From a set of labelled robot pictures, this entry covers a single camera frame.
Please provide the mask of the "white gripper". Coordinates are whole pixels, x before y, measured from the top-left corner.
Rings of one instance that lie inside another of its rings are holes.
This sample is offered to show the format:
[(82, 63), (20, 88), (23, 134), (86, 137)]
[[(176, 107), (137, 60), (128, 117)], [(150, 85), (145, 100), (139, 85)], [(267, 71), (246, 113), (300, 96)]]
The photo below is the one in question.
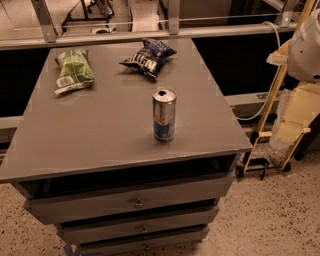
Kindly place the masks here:
[(306, 81), (293, 90), (284, 89), (279, 98), (269, 145), (284, 156), (320, 114), (320, 9), (314, 10), (291, 41), (271, 53), (266, 62), (276, 66), (288, 62), (288, 74)]

